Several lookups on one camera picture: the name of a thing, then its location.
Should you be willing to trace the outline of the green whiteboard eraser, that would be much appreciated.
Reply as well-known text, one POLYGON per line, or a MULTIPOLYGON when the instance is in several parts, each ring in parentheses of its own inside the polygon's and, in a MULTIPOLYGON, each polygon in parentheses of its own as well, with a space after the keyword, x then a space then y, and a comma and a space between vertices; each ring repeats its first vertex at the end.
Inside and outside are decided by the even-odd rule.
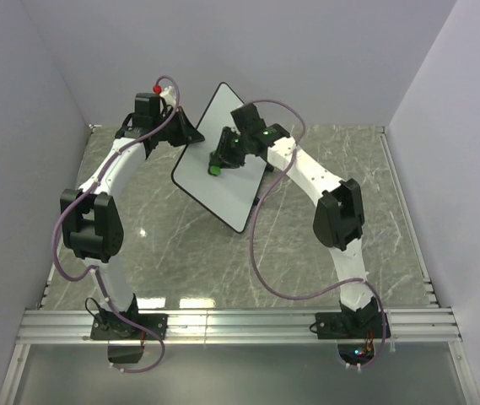
POLYGON ((208 174, 210 176, 220 176, 221 168, 218 165, 210 165, 208 167, 208 174))

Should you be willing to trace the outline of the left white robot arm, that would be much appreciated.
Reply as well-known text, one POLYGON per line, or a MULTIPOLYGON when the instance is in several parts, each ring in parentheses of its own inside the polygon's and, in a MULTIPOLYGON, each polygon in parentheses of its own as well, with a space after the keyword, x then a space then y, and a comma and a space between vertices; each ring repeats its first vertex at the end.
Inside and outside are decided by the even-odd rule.
POLYGON ((116 200, 134 172, 161 142, 173 147, 199 143, 204 136, 186 118, 181 107, 152 107, 148 113, 127 115, 95 173, 78 189, 66 189, 60 197, 61 216, 53 231, 53 241, 62 237, 86 268, 79 276, 67 274, 59 259, 57 271, 68 281, 77 282, 88 274, 100 292, 104 312, 114 313, 110 328, 121 339, 135 337, 140 318, 131 313, 135 294, 128 285, 119 252, 124 229, 116 200))

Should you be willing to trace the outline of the white whiteboard black frame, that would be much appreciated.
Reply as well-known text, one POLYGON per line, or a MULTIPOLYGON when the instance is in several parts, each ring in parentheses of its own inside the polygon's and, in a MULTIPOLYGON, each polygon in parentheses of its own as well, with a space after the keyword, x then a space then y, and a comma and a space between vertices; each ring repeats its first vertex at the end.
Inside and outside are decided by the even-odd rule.
POLYGON ((210 175, 208 167, 223 128, 235 127, 231 111, 242 105, 233 89, 220 83, 197 124, 205 140, 185 146, 171 173, 176 186, 238 233, 245 230, 256 204, 266 163, 249 155, 244 166, 224 169, 218 176, 210 175))

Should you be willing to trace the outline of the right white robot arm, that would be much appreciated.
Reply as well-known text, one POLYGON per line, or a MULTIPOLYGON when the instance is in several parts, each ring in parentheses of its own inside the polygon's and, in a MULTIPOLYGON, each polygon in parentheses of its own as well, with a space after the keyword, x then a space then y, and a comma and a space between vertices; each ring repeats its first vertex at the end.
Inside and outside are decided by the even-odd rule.
POLYGON ((311 300, 339 289, 343 330, 354 338, 363 336, 372 321, 383 319, 384 314, 380 296, 369 283, 364 265, 365 217, 360 185, 354 179, 345 181, 326 170, 278 124, 251 135, 224 127, 217 148, 210 154, 208 172, 217 176, 222 169, 240 168, 248 155, 263 158, 279 170, 276 182, 288 177, 315 205, 313 232, 328 249, 338 281, 304 298, 311 300))

